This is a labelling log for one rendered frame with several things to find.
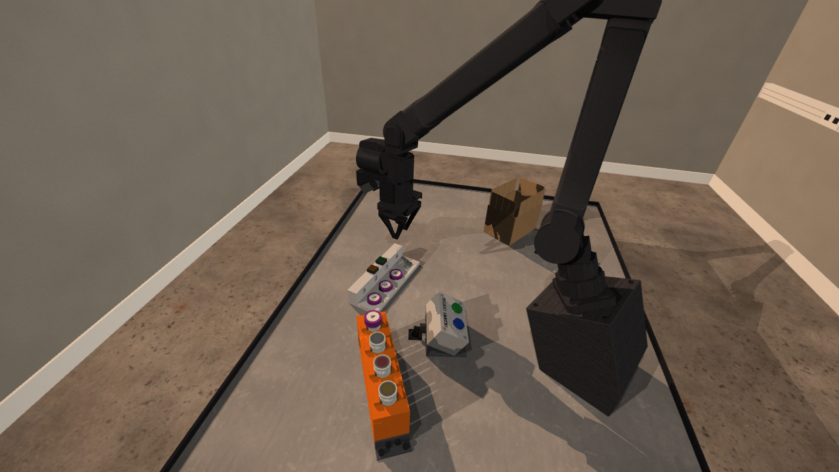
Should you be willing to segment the brown cardboard box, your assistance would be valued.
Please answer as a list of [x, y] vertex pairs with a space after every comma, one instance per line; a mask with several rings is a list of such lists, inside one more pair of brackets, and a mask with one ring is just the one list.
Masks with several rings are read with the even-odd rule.
[[492, 189], [484, 225], [485, 233], [509, 246], [536, 228], [545, 194], [532, 180], [521, 178], [518, 190], [516, 182], [513, 178]]

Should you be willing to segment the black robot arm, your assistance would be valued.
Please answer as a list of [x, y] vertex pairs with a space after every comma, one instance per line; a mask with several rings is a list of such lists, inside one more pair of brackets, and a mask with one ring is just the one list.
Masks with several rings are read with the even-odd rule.
[[393, 205], [393, 184], [387, 177], [399, 185], [414, 178], [410, 151], [418, 147], [420, 138], [568, 33], [579, 19], [608, 19], [551, 211], [543, 217], [534, 239], [534, 253], [558, 265], [553, 286], [567, 313], [614, 307], [616, 295], [606, 286], [605, 272], [591, 251], [589, 236], [584, 236], [582, 218], [661, 3], [540, 0], [442, 83], [388, 120], [383, 127], [385, 140], [359, 142], [357, 185], [364, 194], [380, 189], [380, 201]]

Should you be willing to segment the black table edge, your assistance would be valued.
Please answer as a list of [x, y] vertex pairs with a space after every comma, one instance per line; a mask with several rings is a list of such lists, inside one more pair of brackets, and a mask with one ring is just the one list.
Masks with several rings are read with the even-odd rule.
[[[435, 185], [435, 186], [450, 186], [450, 187], [461, 188], [461, 189], [465, 189], [465, 190], [477, 190], [477, 191], [486, 191], [486, 192], [491, 192], [492, 191], [492, 189], [490, 189], [490, 188], [485, 188], [485, 187], [480, 187], [480, 186], [464, 186], [464, 185], [458, 185], [458, 184], [432, 182], [432, 180], [416, 180], [416, 179], [414, 179], [414, 183], [429, 184], [429, 185]], [[348, 207], [347, 211], [345, 211], [345, 213], [343, 213], [343, 216], [338, 221], [338, 224], [336, 224], [336, 226], [333, 228], [332, 232], [330, 232], [330, 234], [328, 234], [328, 237], [326, 238], [326, 240], [324, 240], [323, 244], [320, 246], [317, 253], [315, 253], [315, 255], [313, 255], [311, 261], [309, 261], [308, 265], [302, 271], [302, 274], [300, 274], [300, 276], [298, 276], [296, 282], [294, 282], [293, 286], [286, 293], [284, 299], [282, 299], [282, 301], [279, 303], [278, 307], [272, 313], [269, 320], [267, 320], [267, 322], [264, 324], [263, 328], [260, 330], [260, 333], [257, 334], [257, 336], [254, 338], [254, 341], [252, 341], [252, 343], [248, 346], [248, 349], [244, 352], [244, 355], [242, 355], [242, 357], [239, 359], [239, 362], [237, 362], [237, 364], [235, 364], [233, 370], [228, 374], [227, 379], [224, 380], [224, 382], [221, 384], [221, 387], [213, 395], [212, 400], [210, 400], [208, 405], [206, 406], [206, 408], [204, 410], [202, 410], [200, 416], [198, 416], [198, 418], [197, 418], [197, 421], [195, 421], [193, 423], [193, 426], [191, 426], [191, 429], [189, 430], [189, 432], [187, 432], [186, 436], [179, 443], [179, 446], [176, 448], [174, 453], [172, 453], [172, 455], [170, 455], [170, 459], [168, 459], [168, 461], [165, 463], [164, 467], [160, 470], [160, 472], [170, 472], [170, 469], [176, 463], [176, 460], [179, 459], [181, 453], [184, 451], [184, 449], [187, 447], [187, 444], [191, 441], [192, 437], [195, 435], [197, 430], [200, 428], [202, 422], [204, 422], [206, 420], [206, 417], [208, 416], [210, 411], [214, 408], [214, 406], [216, 405], [218, 400], [221, 398], [221, 395], [223, 394], [223, 392], [227, 389], [228, 385], [233, 381], [233, 378], [239, 372], [240, 368], [242, 368], [244, 362], [248, 359], [250, 353], [252, 353], [254, 351], [255, 346], [258, 344], [258, 342], [261, 340], [261, 338], [263, 338], [263, 335], [265, 334], [267, 329], [269, 329], [269, 326], [271, 325], [271, 323], [276, 319], [276, 316], [281, 312], [281, 309], [284, 307], [285, 303], [288, 301], [288, 299], [290, 299], [291, 295], [296, 290], [297, 286], [299, 286], [300, 282], [303, 280], [306, 273], [309, 271], [309, 269], [311, 269], [311, 266], [314, 264], [315, 260], [317, 260], [320, 253], [324, 250], [324, 248], [328, 244], [329, 240], [332, 238], [334, 233], [338, 230], [341, 223], [343, 223], [343, 221], [347, 217], [348, 213], [351, 211], [351, 209], [353, 209], [353, 206], [359, 200], [361, 195], [362, 195], [362, 190], [360, 190], [359, 194], [355, 197], [355, 199], [353, 200], [353, 203], [351, 203], [351, 205]], [[602, 221], [603, 221], [604, 226], [606, 228], [606, 232], [608, 232], [609, 238], [612, 242], [612, 247], [614, 248], [614, 250], [616, 252], [616, 255], [617, 255], [617, 259], [619, 260], [619, 263], [621, 265], [621, 270], [624, 272], [625, 278], [631, 280], [631, 276], [629, 275], [629, 272], [627, 272], [627, 267], [625, 265], [625, 262], [623, 261], [623, 258], [621, 257], [621, 253], [619, 251], [619, 248], [617, 247], [616, 240], [614, 239], [614, 236], [612, 236], [611, 229], [608, 225], [608, 222], [606, 221], [606, 217], [604, 215], [604, 212], [602, 211], [602, 207], [600, 207], [599, 201], [589, 201], [588, 205], [596, 205], [598, 207], [600, 217], [602, 218]], [[698, 462], [700, 464], [700, 468], [701, 468], [702, 472], [711, 472], [711, 470], [709, 469], [709, 466], [707, 464], [707, 461], [705, 461], [705, 457], [704, 457], [704, 454], [703, 454], [702, 449], [700, 447], [700, 443], [696, 439], [694, 428], [690, 424], [688, 414], [686, 413], [686, 410], [684, 409], [684, 405], [682, 403], [682, 400], [680, 399], [679, 392], [677, 391], [677, 388], [675, 387], [675, 383], [673, 382], [673, 378], [671, 376], [671, 373], [669, 373], [668, 366], [665, 362], [665, 359], [663, 358], [663, 355], [662, 355], [661, 349], [659, 347], [659, 344], [658, 344], [658, 342], [657, 342], [657, 340], [654, 336], [652, 326], [650, 326], [650, 323], [648, 322], [648, 318], [647, 318], [645, 312], [644, 312], [644, 314], [645, 314], [646, 331], [648, 333], [648, 337], [650, 338], [650, 341], [652, 342], [654, 352], [658, 357], [658, 361], [659, 361], [660, 366], [662, 368], [663, 375], [665, 376], [665, 379], [667, 380], [667, 383], [668, 383], [668, 386], [669, 386], [669, 391], [671, 391], [671, 394], [673, 395], [673, 399], [675, 401], [675, 406], [679, 410], [679, 414], [680, 414], [682, 422], [684, 424], [684, 428], [686, 428], [686, 432], [688, 434], [690, 443], [692, 444], [692, 447], [694, 449], [696, 459], [698, 460]]]

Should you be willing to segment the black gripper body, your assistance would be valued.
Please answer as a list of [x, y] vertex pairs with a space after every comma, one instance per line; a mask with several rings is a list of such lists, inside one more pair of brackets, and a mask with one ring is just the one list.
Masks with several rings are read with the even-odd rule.
[[421, 205], [421, 201], [418, 201], [418, 199], [422, 199], [422, 192], [413, 190], [413, 178], [401, 183], [401, 185], [395, 180], [390, 180], [389, 177], [387, 179], [393, 184], [393, 205], [380, 201], [377, 203], [378, 213], [394, 219], [402, 216], [408, 217]]

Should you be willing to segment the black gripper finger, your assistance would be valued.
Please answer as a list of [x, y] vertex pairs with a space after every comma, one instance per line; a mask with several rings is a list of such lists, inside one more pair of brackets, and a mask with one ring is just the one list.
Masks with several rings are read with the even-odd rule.
[[416, 217], [416, 213], [418, 213], [420, 207], [421, 207], [421, 205], [419, 207], [417, 207], [416, 211], [413, 211], [411, 213], [410, 218], [408, 219], [407, 223], [404, 225], [404, 228], [403, 228], [404, 230], [407, 230], [410, 227], [410, 224], [412, 223], [412, 220], [414, 219], [414, 217]]
[[[380, 216], [381, 220], [385, 223], [385, 226], [387, 226], [387, 228], [389, 228], [389, 232], [390, 232], [392, 238], [398, 239], [408, 218], [407, 217], [396, 217], [394, 219], [394, 218], [391, 218], [391, 217], [387, 217], [386, 215], [383, 215], [381, 213], [378, 213], [378, 216]], [[399, 225], [397, 227], [397, 232], [396, 233], [395, 233], [395, 230], [393, 230], [393, 227], [391, 226], [391, 223], [390, 223], [389, 219], [394, 220], [395, 223]]]

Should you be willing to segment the beige key housing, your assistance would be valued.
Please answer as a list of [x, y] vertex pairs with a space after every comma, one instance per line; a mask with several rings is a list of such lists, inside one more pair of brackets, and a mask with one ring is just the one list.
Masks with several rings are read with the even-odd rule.
[[421, 340], [421, 334], [426, 337], [426, 356], [466, 357], [469, 338], [464, 303], [437, 292], [426, 304], [425, 323], [410, 329], [408, 339]]

